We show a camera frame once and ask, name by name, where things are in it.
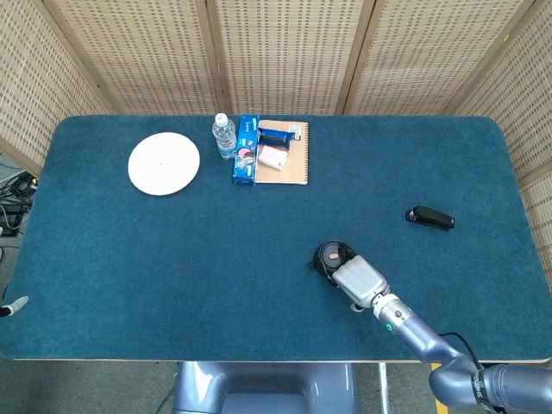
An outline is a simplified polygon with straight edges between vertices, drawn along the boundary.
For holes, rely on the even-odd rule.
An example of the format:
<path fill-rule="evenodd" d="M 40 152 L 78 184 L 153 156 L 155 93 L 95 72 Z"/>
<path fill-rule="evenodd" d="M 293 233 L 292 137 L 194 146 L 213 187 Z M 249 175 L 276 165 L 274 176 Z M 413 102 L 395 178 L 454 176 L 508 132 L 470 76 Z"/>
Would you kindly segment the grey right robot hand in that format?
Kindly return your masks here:
<path fill-rule="evenodd" d="M 387 280 L 358 254 L 341 265 L 332 277 L 351 299 L 351 310 L 354 312 L 372 308 L 377 297 L 383 297 L 390 291 Z"/>

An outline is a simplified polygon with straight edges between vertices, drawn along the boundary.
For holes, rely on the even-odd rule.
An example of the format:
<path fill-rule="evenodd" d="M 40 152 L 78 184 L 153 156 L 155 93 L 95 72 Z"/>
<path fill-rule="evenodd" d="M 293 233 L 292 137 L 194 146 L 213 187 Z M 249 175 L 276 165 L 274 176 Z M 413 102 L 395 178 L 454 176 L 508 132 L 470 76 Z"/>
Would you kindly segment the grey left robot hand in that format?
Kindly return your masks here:
<path fill-rule="evenodd" d="M 11 304 L 3 304 L 0 306 L 0 317 L 10 317 L 13 316 L 15 313 L 20 311 L 29 301 L 28 296 L 22 296 L 18 299 L 16 299 Z"/>

